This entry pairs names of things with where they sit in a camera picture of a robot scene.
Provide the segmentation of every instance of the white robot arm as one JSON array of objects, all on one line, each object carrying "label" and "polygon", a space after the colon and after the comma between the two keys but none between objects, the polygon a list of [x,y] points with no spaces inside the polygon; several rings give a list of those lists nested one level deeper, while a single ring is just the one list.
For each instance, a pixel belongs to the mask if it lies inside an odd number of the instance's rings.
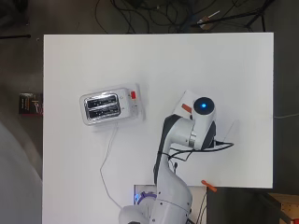
[{"label": "white robot arm", "polygon": [[216,135],[216,109],[213,101],[202,97],[193,103],[192,119],[171,115],[164,121],[162,138],[154,168],[157,198],[149,217],[137,205],[125,206],[120,224],[185,224],[192,205],[192,194],[186,183],[169,168],[172,144],[204,150]]}]

